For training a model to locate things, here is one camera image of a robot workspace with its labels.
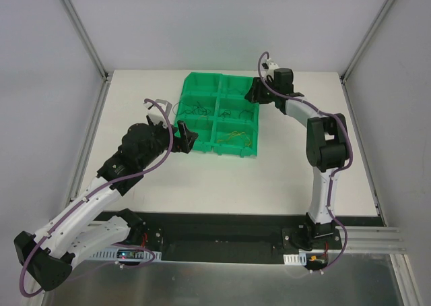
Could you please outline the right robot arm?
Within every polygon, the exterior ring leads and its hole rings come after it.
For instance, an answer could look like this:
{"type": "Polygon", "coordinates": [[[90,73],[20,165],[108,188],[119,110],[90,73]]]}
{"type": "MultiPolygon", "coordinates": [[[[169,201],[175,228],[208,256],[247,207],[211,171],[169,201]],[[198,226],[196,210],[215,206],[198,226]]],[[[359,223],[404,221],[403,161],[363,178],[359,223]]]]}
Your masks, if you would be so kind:
{"type": "Polygon", "coordinates": [[[352,164],[352,146],[345,117],[325,113],[294,91],[291,69],[277,68],[270,76],[253,78],[244,98],[255,104],[273,103],[306,128],[306,157],[313,169],[312,200],[305,224],[290,235],[290,243],[310,251],[335,234],[336,185],[341,171],[352,164]]]}

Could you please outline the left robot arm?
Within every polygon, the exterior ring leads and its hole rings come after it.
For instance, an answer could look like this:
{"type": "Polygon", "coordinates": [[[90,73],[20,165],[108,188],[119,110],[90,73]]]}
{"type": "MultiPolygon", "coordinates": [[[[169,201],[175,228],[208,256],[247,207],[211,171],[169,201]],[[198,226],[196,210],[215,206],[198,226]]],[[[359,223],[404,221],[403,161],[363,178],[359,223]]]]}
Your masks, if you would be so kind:
{"type": "Polygon", "coordinates": [[[102,225],[85,231],[107,205],[123,197],[143,176],[161,165],[171,152],[188,154],[198,134],[184,121],[137,123],[128,128],[118,150],[102,165],[87,189],[57,217],[34,234],[22,231],[14,240],[22,265],[20,292],[30,298],[24,278],[30,274],[40,291],[61,285],[73,269],[109,245],[136,246],[145,251],[144,221],[130,209],[117,212],[102,225]]]}

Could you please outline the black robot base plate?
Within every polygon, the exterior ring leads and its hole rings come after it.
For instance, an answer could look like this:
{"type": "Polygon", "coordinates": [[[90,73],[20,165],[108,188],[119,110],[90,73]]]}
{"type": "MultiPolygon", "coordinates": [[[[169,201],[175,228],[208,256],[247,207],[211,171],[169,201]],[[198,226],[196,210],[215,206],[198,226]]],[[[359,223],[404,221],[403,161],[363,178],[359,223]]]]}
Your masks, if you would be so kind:
{"type": "Polygon", "coordinates": [[[140,212],[142,224],[123,242],[159,252],[164,261],[282,264],[299,251],[341,250],[341,233],[314,237],[299,215],[140,212]]]}

